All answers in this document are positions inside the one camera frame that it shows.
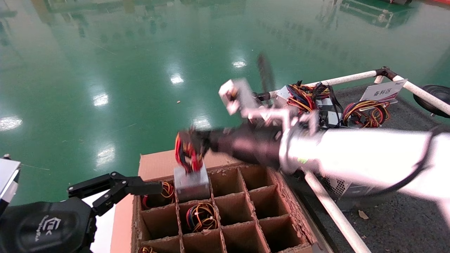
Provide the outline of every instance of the colorful wire bundle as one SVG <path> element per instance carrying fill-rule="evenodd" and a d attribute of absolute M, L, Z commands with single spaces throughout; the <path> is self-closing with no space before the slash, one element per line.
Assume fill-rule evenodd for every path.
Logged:
<path fill-rule="evenodd" d="M 298 107 L 302 113 L 310 113 L 316 108 L 315 100 L 329 97 L 330 90 L 328 88 L 316 92 L 316 87 L 303 86 L 299 83 L 286 85 L 291 97 L 288 98 L 288 104 Z"/>
<path fill-rule="evenodd" d="M 173 185 L 171 183 L 168 183 L 168 182 L 162 183 L 161 196 L 164 198 L 164 200 L 165 200 L 164 204 L 166 204 L 166 205 L 172 204 L 175 202 L 175 188 L 173 187 Z M 142 198 L 142 205 L 146 209 L 152 208 L 152 206 L 149 205 L 149 196 L 148 195 L 144 195 L 144 197 Z"/>
<path fill-rule="evenodd" d="M 143 246 L 143 247 L 140 247 L 138 253 L 157 253 L 157 252 L 153 251 L 153 248 L 150 246 L 148 246 L 148 247 Z"/>
<path fill-rule="evenodd" d="M 184 167 L 186 173 L 198 172 L 203 166 L 202 159 L 203 154 L 197 155 L 192 144 L 184 143 L 178 133 L 175 139 L 175 160 Z"/>
<path fill-rule="evenodd" d="M 186 213 L 188 228 L 192 232 L 201 232 L 204 229 L 218 228 L 216 212 L 209 203 L 198 203 L 189 208 Z"/>
<path fill-rule="evenodd" d="M 348 120 L 351 118 L 355 124 L 361 125 L 361 128 L 379 127 L 391 117 L 387 111 L 388 105 L 389 102 L 378 102 L 375 100 L 350 103 L 344 109 L 342 123 L 348 126 Z"/>

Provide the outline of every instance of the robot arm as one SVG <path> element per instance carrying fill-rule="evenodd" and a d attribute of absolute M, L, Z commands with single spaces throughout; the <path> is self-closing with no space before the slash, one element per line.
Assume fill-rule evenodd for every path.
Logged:
<path fill-rule="evenodd" d="M 105 190 L 109 191 L 94 201 L 92 208 L 82 201 Z M 128 194 L 160 194 L 162 185 L 112 172 L 72 185 L 67 192 L 69 199 L 62 202 L 7 207 L 0 217 L 0 252 L 90 253 L 96 216 L 105 214 Z"/>
<path fill-rule="evenodd" d="M 450 134 L 433 137 L 428 148 L 430 137 L 430 132 L 380 129 L 330 129 L 309 135 L 300 127 L 282 133 L 281 128 L 274 126 L 255 130 L 243 124 L 235 129 L 212 131 L 207 141 L 212 151 L 247 163 L 280 168 L 288 175 L 297 170 L 312 171 L 380 189 L 408 177 L 428 153 L 424 171 L 400 191 L 430 200 L 450 199 L 450 192 L 445 189 Z M 367 140 L 379 144 L 369 145 Z"/>

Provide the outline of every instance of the cardboard flap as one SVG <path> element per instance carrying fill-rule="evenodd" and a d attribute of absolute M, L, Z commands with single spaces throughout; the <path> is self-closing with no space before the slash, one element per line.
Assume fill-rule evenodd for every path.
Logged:
<path fill-rule="evenodd" d="M 204 162 L 207 170 L 242 163 L 227 154 L 213 152 L 205 155 Z M 161 180 L 173 176 L 173 168 L 176 166 L 178 164 L 175 161 L 174 150 L 141 155 L 138 176 L 144 181 Z"/>

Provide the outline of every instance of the black wire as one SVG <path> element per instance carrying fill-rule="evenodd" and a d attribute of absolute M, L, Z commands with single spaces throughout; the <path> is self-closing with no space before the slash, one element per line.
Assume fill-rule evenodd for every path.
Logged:
<path fill-rule="evenodd" d="M 401 180 L 400 182 L 389 186 L 383 190 L 374 192 L 374 193 L 370 193 L 370 194 L 364 194 L 364 195 L 360 195 L 360 196 L 341 196 L 339 199 L 353 199 L 353 200 L 358 200 L 358 199 L 364 199 L 364 198 L 373 198 L 373 197 L 381 197 L 381 196 L 385 196 L 387 194 L 390 193 L 394 193 L 398 190 L 400 190 L 401 188 L 403 188 L 405 185 L 409 184 L 410 182 L 412 182 L 412 180 L 414 180 L 421 172 L 423 172 L 424 170 L 427 169 L 426 164 L 428 163 L 428 160 L 430 158 L 430 150 L 431 150 L 431 145 L 432 145 L 432 141 L 434 139 L 434 137 L 436 137 L 437 135 L 447 132 L 447 129 L 445 129 L 443 126 L 437 126 L 434 127 L 433 129 L 430 130 L 431 135 L 428 138 L 424 148 L 425 148 L 425 154 L 423 155 L 423 157 L 416 163 L 416 169 L 409 174 L 406 178 L 404 178 L 403 180 Z M 307 190 L 302 190 L 302 194 L 307 195 L 307 196 L 311 196 L 311 197 L 316 197 L 316 194 L 311 194 L 310 191 Z"/>
<path fill-rule="evenodd" d="M 328 89 L 330 92 L 329 97 L 330 97 L 331 103 L 333 104 L 334 111 L 336 112 L 337 124 L 334 126 L 334 128 L 339 128 L 339 126 L 341 125 L 340 123 L 342 121 L 342 116 L 344 114 L 344 109 L 342 108 L 341 104 L 338 102 L 338 99 L 336 98 L 336 95 L 334 94 L 333 88 L 329 85 L 324 85 L 322 82 L 319 82 L 312 91 L 312 100 L 315 102 L 316 98 L 322 92 L 324 92 L 326 89 Z"/>
<path fill-rule="evenodd" d="M 437 127 L 434 127 L 433 129 L 431 129 L 430 132 L 431 132 L 431 135 L 428 138 L 427 143 L 425 144 L 425 154 L 423 155 L 422 159 L 420 159 L 420 161 L 418 161 L 416 163 L 416 166 L 417 166 L 416 169 L 409 176 L 404 178 L 402 181 L 394 184 L 393 186 L 387 187 L 386 189 L 383 189 L 383 190 L 380 190 L 380 191 L 377 191 L 374 193 L 359 196 L 359 198 L 361 198 L 361 197 L 365 197 L 365 198 L 379 197 L 382 195 L 386 195 L 386 194 L 398 191 L 401 188 L 403 188 L 405 185 L 412 182 L 412 180 L 414 180 L 422 171 L 427 169 L 426 164 L 428 163 L 428 160 L 430 159 L 430 149 L 431 149 L 432 141 L 433 141 L 434 137 L 445 132 L 445 130 L 443 129 L 443 127 L 437 126 Z"/>

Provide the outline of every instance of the white pipe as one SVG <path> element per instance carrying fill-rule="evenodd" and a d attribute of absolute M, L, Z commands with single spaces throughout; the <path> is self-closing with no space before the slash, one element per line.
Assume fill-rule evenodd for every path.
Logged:
<path fill-rule="evenodd" d="M 380 84 L 383 81 L 384 76 L 377 76 L 373 83 Z"/>
<path fill-rule="evenodd" d="M 328 80 L 324 80 L 324 81 L 312 82 L 312 83 L 308 83 L 308 84 L 304 84 L 304 85 L 314 87 L 319 82 L 322 82 L 325 85 L 335 85 L 335 84 L 346 83 L 346 82 L 350 82 L 350 81 L 356 81 L 356 80 L 361 80 L 361 79 L 365 79 L 365 78 L 369 78 L 369 77 L 376 77 L 376 76 L 377 76 L 377 72 L 375 70 L 371 70 L 371 71 L 353 74 L 353 75 L 349 75 L 349 76 L 345 76 L 345 77 L 337 77 L 337 78 L 328 79 Z M 269 92 L 270 98 L 271 99 L 275 98 L 275 95 L 277 94 L 278 91 L 279 90 L 274 90 L 274 91 Z"/>
<path fill-rule="evenodd" d="M 403 80 L 403 79 L 404 78 L 401 77 L 401 76 L 396 76 L 392 80 L 393 81 L 399 81 L 399 80 Z M 420 87 L 417 87 L 416 85 L 414 85 L 410 81 L 407 81 L 403 85 L 403 88 L 411 91 L 412 93 L 414 93 L 418 97 L 420 97 L 423 100 L 429 102 L 430 104 L 436 106 L 436 108 L 438 108 L 439 110 L 441 110 L 441 111 L 445 112 L 446 114 L 450 115 L 450 105 L 449 104 L 447 104 L 446 102 L 440 100 L 439 98 L 431 95 L 430 93 L 422 90 Z"/>
<path fill-rule="evenodd" d="M 371 251 L 352 227 L 350 222 L 345 218 L 344 214 L 338 208 L 336 203 L 328 195 L 327 191 L 321 185 L 319 180 L 314 176 L 311 171 L 305 172 L 305 180 L 311 187 L 311 189 L 316 194 L 319 201 L 322 203 L 324 208 L 327 210 L 330 217 L 333 219 L 334 223 L 337 225 L 339 230 L 347 239 L 350 246 L 356 253 L 370 253 Z"/>

